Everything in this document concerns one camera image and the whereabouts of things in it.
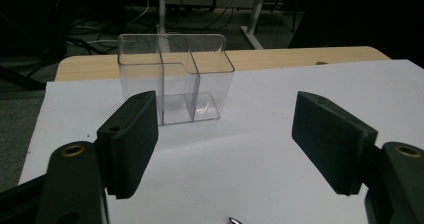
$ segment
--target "white table surface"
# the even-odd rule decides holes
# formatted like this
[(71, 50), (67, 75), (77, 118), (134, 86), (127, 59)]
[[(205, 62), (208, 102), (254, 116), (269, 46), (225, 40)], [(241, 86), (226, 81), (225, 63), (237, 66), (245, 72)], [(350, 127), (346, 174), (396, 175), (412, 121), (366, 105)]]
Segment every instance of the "white table surface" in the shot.
[[(220, 120), (161, 126), (136, 194), (108, 198), (112, 223), (367, 223), (362, 187), (338, 196), (291, 138), (296, 95), (329, 98), (379, 131), (424, 149), (424, 70), (406, 60), (237, 71)], [(20, 182), (96, 130), (123, 103), (119, 80), (54, 82)]]

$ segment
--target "clear plastic container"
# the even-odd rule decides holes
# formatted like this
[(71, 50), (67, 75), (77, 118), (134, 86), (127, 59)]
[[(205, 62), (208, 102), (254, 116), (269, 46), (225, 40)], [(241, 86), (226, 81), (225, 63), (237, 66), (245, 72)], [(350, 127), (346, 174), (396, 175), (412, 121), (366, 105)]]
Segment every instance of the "clear plastic container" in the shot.
[(234, 73), (214, 34), (121, 35), (118, 64), (125, 100), (156, 91), (159, 125), (220, 118)]

